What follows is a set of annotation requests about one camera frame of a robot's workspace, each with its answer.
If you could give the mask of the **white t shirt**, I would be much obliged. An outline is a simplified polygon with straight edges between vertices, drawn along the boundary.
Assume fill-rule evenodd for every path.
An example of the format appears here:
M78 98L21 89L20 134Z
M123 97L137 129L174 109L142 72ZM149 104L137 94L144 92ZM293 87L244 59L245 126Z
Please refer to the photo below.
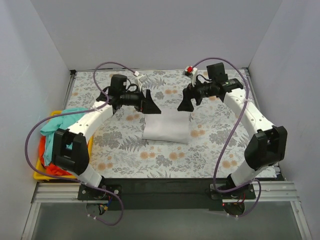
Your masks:
M164 109L161 114L147 114L142 138L151 141L189 143L189 113Z

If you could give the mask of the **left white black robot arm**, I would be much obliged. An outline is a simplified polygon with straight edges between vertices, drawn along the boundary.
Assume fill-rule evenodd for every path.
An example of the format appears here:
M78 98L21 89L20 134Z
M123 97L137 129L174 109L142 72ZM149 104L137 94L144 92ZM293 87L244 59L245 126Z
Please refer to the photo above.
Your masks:
M102 90L89 112L67 129L59 128L54 133L51 162L89 186L89 194L95 200L103 199L107 193L104 177L90 165L88 141L95 131L122 106L134 107L145 115L161 114L151 91L142 90L146 75L134 74L136 80L131 84L127 84L125 75L113 75L110 85Z

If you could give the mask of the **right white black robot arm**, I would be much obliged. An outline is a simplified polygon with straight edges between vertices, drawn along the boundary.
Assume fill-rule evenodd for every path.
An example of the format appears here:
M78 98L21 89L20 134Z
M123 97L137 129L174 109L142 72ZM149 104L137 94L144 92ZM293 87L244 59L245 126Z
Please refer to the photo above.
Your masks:
M196 67L185 68L183 75L190 78L191 83L183 89L182 102L177 109L193 112L192 100L200 105L203 98L218 97L238 115L236 123L242 124L250 137L244 151L244 162L227 177L224 185L213 185L216 193L237 199L259 173L284 159L288 132L284 126L275 126L263 116L249 100L247 82L230 79L223 63L207 66L207 73L209 80L201 82Z

